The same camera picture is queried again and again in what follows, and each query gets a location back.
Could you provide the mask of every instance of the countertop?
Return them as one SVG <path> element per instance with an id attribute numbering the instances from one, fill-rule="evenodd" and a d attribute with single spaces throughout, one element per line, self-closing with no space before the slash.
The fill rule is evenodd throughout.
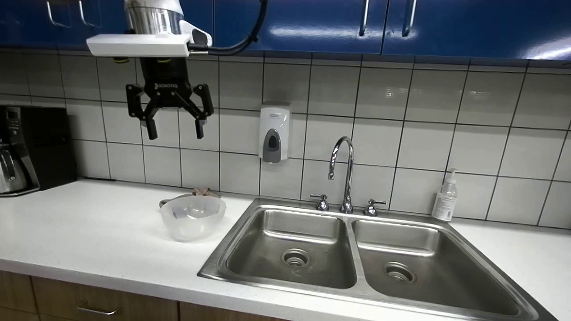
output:
<path id="1" fill-rule="evenodd" d="M 202 279 L 196 274 L 252 204 L 223 197 L 221 227 L 198 243 L 175 243 L 157 211 L 180 190 L 78 181 L 0 201 L 0 272 L 148 295 L 284 320 L 442 320 Z M 571 321 L 571 233 L 453 222 L 467 242 L 555 318 Z"/>

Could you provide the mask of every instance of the chrome faucet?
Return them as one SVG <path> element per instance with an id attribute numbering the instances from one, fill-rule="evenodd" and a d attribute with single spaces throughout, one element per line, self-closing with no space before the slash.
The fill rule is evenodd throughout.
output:
<path id="1" fill-rule="evenodd" d="M 328 179 L 332 181 L 335 177 L 335 161 L 337 161 L 337 154 L 339 154 L 339 149 L 343 144 L 346 144 L 350 158 L 348 158 L 348 168 L 346 168 L 346 177 L 344 177 L 343 204 L 341 204 L 339 211 L 341 213 L 353 213 L 353 206 L 351 206 L 353 144 L 348 136 L 343 136 L 332 151 L 332 158 L 328 161 Z"/>

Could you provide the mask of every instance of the soap bottle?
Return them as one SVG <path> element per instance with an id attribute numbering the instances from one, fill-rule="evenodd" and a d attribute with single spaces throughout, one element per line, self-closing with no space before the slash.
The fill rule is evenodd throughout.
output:
<path id="1" fill-rule="evenodd" d="M 442 190 L 435 195 L 432 218 L 441 222 L 450 222 L 457 208 L 458 190 L 457 190 L 457 172 L 451 170 L 450 177 L 442 185 Z"/>

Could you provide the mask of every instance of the kitchen sink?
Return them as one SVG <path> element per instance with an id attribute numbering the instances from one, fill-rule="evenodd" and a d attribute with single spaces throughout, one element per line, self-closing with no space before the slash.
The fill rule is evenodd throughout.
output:
<path id="1" fill-rule="evenodd" d="M 450 226 L 253 202 L 200 277 L 455 320 L 555 320 Z"/>

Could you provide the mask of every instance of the white tile backsplash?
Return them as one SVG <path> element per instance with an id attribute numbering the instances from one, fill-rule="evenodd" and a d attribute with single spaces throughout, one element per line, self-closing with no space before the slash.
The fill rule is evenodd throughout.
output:
<path id="1" fill-rule="evenodd" d="M 566 133 L 514 129 L 500 176 L 551 181 L 564 138 Z"/>
<path id="2" fill-rule="evenodd" d="M 326 177 L 326 161 L 335 142 L 350 136 L 359 209 L 375 199 L 391 202 L 392 211 L 428 215 L 448 165 L 458 170 L 457 218 L 526 226 L 541 220 L 542 227 L 571 229 L 571 149 L 562 151 L 571 83 L 564 67 L 191 58 L 189 83 L 207 85 L 214 108 L 227 110 L 209 119 L 203 140 L 196 140 L 194 119 L 185 111 L 162 110 L 155 117 L 159 140 L 148 142 L 125 104 L 125 85 L 143 85 L 139 60 L 114 65 L 86 54 L 11 54 L 0 63 L 0 86 L 12 79 L 3 81 L 0 102 L 68 106 L 86 177 L 285 201 L 325 193 L 335 209 L 343 201 L 346 147 L 334 181 Z M 262 102 L 289 104 L 294 113 L 287 163 L 257 160 Z"/>
<path id="3" fill-rule="evenodd" d="M 405 124 L 400 147 L 400 168 L 444 170 L 453 126 Z"/>
<path id="4" fill-rule="evenodd" d="M 500 179 L 487 220 L 535 226 L 549 183 Z"/>
<path id="5" fill-rule="evenodd" d="M 448 168 L 467 174 L 496 176 L 500 170 L 507 129 L 458 126 Z"/>
<path id="6" fill-rule="evenodd" d="M 144 161 L 141 145 L 107 144 L 111 179 L 144 183 Z"/>
<path id="7" fill-rule="evenodd" d="M 148 185 L 180 188 L 178 149 L 144 147 L 144 179 Z"/>
<path id="8" fill-rule="evenodd" d="M 359 69 L 314 67 L 310 76 L 309 113 L 353 117 Z"/>
<path id="9" fill-rule="evenodd" d="M 453 124 L 460 106 L 464 79 L 464 72 L 414 72 L 407 120 Z"/>

